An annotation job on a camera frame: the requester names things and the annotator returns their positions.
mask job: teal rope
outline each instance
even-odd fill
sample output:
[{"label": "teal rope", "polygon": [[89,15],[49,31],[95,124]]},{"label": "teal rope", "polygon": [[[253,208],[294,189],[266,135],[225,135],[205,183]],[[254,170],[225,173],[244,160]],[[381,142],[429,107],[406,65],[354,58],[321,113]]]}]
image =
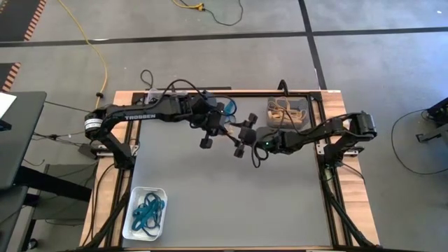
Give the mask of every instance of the teal rope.
[{"label": "teal rope", "polygon": [[162,220],[162,210],[165,208],[165,201],[161,200],[154,192],[146,194],[145,200],[137,209],[132,212],[134,222],[132,223],[132,230],[143,230],[149,237],[156,237],[150,234],[149,230],[160,228],[160,221]]}]

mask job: white plastic tray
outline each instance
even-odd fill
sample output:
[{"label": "white plastic tray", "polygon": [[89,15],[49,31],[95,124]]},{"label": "white plastic tray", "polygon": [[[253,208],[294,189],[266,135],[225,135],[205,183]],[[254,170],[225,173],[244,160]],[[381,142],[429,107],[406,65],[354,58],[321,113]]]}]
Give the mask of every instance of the white plastic tray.
[{"label": "white plastic tray", "polygon": [[[143,230],[133,231],[132,222],[134,222],[134,217],[132,217],[132,212],[144,202],[147,193],[155,193],[160,197],[161,200],[165,202],[165,207],[162,210],[162,219],[160,220],[160,228],[155,228],[150,232],[150,234],[155,235],[155,237],[148,236]],[[145,188],[136,187],[131,192],[131,198],[129,199],[129,205],[127,206],[125,225],[123,226],[122,235],[126,239],[140,240],[140,241],[155,241],[162,234],[163,222],[165,220],[165,211],[167,209],[168,198],[166,192],[161,188]]]}]

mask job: orange and black hazard tape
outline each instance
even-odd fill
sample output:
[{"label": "orange and black hazard tape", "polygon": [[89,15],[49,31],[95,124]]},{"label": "orange and black hazard tape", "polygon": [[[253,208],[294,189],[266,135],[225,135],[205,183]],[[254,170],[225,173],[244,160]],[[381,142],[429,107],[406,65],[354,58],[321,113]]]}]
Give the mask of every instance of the orange and black hazard tape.
[{"label": "orange and black hazard tape", "polygon": [[39,21],[39,18],[41,18],[43,9],[45,8],[45,5],[47,4],[47,0],[40,0],[39,5],[36,8],[36,11],[34,11],[33,18],[31,19],[31,22],[29,23],[28,29],[25,32],[24,40],[29,41],[31,39],[31,36],[33,36],[33,32],[36,28],[37,22]]},{"label": "orange and black hazard tape", "polygon": [[20,69],[20,63],[14,63],[12,65],[11,70],[9,71],[9,73],[6,77],[5,83],[1,87],[1,91],[4,91],[4,92],[11,91],[15,77],[19,73],[19,69]]}]

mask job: wooden edge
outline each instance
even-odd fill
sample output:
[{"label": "wooden edge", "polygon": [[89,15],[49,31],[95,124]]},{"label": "wooden edge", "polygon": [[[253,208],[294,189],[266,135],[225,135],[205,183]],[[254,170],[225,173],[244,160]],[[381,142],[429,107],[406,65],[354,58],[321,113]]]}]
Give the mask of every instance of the wooden edge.
[{"label": "wooden edge", "polygon": [[[344,100],[340,92],[323,92],[322,99],[327,118],[346,113]],[[338,139],[339,137],[332,137],[330,140],[334,143]],[[361,172],[361,166],[357,157],[345,157],[343,162]],[[379,244],[377,229],[370,209],[364,181],[358,174],[347,169],[345,166],[338,168],[337,173],[347,214],[369,241],[373,244]],[[342,222],[334,209],[333,215],[335,216],[337,226],[337,237],[342,244],[344,241]]]},{"label": "wooden edge", "polygon": [[[115,94],[115,98],[113,100],[113,103],[116,105],[130,105],[132,102],[132,94],[133,92],[117,92]],[[115,135],[115,137],[123,141],[125,138],[126,133],[126,127],[127,122],[120,122],[118,123],[113,129],[112,133]],[[107,167],[113,164],[113,158],[112,157],[103,157],[98,162],[98,168],[97,168],[97,174],[95,179],[95,191],[99,190],[98,199],[97,199],[97,207],[96,207],[96,213],[94,215],[94,225],[93,225],[93,235],[95,235],[99,229],[102,227],[102,225],[106,222],[106,219],[109,217],[111,213],[111,207],[112,207],[112,201],[113,201],[113,194],[115,190],[115,186],[117,183],[117,177],[118,177],[118,169],[110,168],[108,173],[104,175],[101,184],[98,187],[98,180],[102,176],[102,174],[106,171]],[[124,188],[127,185],[127,180],[125,179],[124,182]],[[92,220],[92,199],[94,195],[90,197],[89,207],[87,208],[87,213],[84,220],[84,228],[83,232],[81,234],[80,238],[80,246],[83,245],[84,240],[86,239],[89,229],[90,229],[90,223]],[[121,216],[123,213],[121,213],[118,217],[118,220],[121,220]],[[91,240],[91,235],[86,240],[86,243],[88,243]]]},{"label": "wooden edge", "polygon": [[217,250],[217,251],[244,251],[244,250],[328,250],[332,249],[331,246],[263,246],[263,247],[200,247],[200,248],[191,248],[191,247],[171,247],[171,248],[156,248],[156,247],[148,247],[148,248],[125,248],[124,251],[149,251],[149,250],[158,250],[158,251],[173,251],[173,250],[181,250],[181,251],[204,251],[204,250]]},{"label": "wooden edge", "polygon": [[[257,92],[257,93],[283,93],[283,90],[207,90],[208,92],[219,92],[219,93],[245,93],[245,92]],[[135,92],[144,92],[147,93],[147,90],[142,91],[117,91],[115,93],[115,96],[119,94],[126,94],[131,93],[134,94]],[[182,92],[187,93],[195,93],[196,90],[182,90]],[[340,90],[289,90],[289,92],[324,92],[324,93],[340,93]]]}]

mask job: black floor strip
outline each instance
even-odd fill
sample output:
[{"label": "black floor strip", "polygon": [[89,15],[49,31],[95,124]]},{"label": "black floor strip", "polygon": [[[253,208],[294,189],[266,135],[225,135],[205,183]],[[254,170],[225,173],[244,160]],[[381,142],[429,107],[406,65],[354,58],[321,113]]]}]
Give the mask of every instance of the black floor strip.
[{"label": "black floor strip", "polygon": [[[150,42],[170,42],[170,41],[205,41],[218,39],[261,39],[261,38],[287,38],[305,36],[304,31],[285,32],[255,32],[240,34],[210,34],[210,35],[187,35],[187,36],[159,36],[145,38],[110,38],[89,40],[94,45],[108,45],[117,43],[150,43]],[[9,47],[29,47],[29,46],[81,46],[85,45],[84,40],[76,41],[42,41],[42,42],[3,42],[0,48]]]},{"label": "black floor strip", "polygon": [[[151,43],[170,41],[204,41],[218,39],[263,39],[263,38],[290,38],[308,37],[311,34],[316,36],[348,36],[348,35],[375,35],[375,34],[414,34],[430,32],[448,32],[448,27],[427,27],[427,28],[403,28],[403,29],[366,29],[366,30],[344,30],[344,31],[281,31],[281,32],[255,32],[241,34],[209,34],[209,35],[186,35],[186,36],[159,36],[141,38],[105,38],[92,39],[90,42],[95,45],[121,44],[121,43]],[[24,42],[14,40],[1,40],[0,48],[14,47],[37,47],[37,46],[81,46],[85,45],[84,40],[71,41],[35,41]]]},{"label": "black floor strip", "polygon": [[9,0],[0,14],[0,41],[24,41],[39,0]]},{"label": "black floor strip", "polygon": [[448,32],[448,27],[402,28],[402,29],[368,29],[345,31],[313,31],[314,36],[347,36],[347,35],[375,35],[375,34],[413,34],[427,32]]},{"label": "black floor strip", "polygon": [[311,28],[311,23],[309,21],[307,7],[305,6],[305,0],[298,0],[300,5],[300,11],[302,11],[303,24],[305,26],[305,32],[307,33],[309,50],[311,51],[311,58],[313,59],[314,69],[316,70],[317,81],[319,87],[322,90],[327,89],[327,84],[325,78],[323,77],[323,71],[321,66],[321,60],[319,59],[319,54],[317,53],[316,42],[314,41],[313,30]]}]

